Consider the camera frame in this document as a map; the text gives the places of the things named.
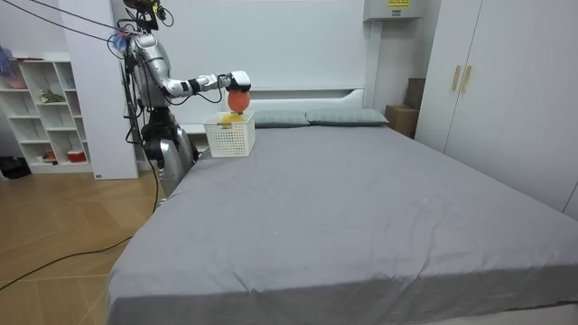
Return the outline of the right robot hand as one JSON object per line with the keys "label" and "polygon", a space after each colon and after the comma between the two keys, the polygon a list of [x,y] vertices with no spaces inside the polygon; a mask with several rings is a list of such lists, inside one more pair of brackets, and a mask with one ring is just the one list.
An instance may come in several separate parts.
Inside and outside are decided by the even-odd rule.
{"label": "right robot hand", "polygon": [[247,73],[243,70],[232,71],[227,75],[227,86],[225,89],[228,92],[240,91],[243,93],[248,92],[251,89],[251,80]]}

